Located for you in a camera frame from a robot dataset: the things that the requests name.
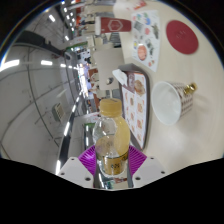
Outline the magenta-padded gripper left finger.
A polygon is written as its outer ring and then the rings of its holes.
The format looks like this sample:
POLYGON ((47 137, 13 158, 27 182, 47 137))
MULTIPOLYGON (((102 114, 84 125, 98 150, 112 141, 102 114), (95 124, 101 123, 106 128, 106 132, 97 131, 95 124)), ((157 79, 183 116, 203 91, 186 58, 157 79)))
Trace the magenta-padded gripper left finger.
POLYGON ((95 147, 91 146, 78 157, 70 157, 58 176, 84 188, 100 188, 95 147))

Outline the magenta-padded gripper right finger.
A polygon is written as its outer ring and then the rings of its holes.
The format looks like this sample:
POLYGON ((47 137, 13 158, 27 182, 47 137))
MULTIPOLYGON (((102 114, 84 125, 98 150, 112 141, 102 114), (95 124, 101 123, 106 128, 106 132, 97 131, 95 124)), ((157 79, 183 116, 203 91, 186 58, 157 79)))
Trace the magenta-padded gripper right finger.
POLYGON ((165 168, 154 156, 147 157, 134 146, 129 147, 127 165, 129 188, 140 188, 165 176, 165 168))

